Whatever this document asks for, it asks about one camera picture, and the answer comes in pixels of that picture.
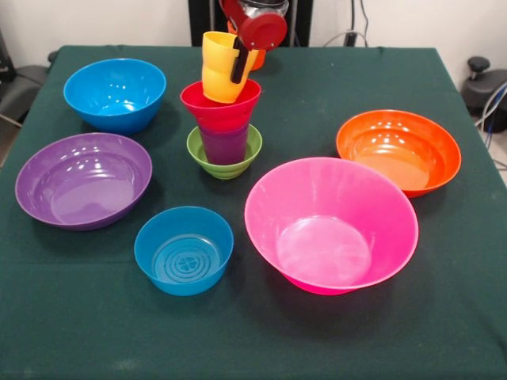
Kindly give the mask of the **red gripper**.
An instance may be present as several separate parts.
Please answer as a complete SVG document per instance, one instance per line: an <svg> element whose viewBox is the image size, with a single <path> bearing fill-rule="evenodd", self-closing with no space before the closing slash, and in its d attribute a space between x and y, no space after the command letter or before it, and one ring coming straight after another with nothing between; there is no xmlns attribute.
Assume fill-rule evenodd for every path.
<svg viewBox="0 0 507 380"><path fill-rule="evenodd" d="M223 0L219 4L237 33L233 49L238 50L238 56L232 67L231 82L240 84L248 60L248 50L270 51L284 40L288 30L285 20L288 1Z"/></svg>

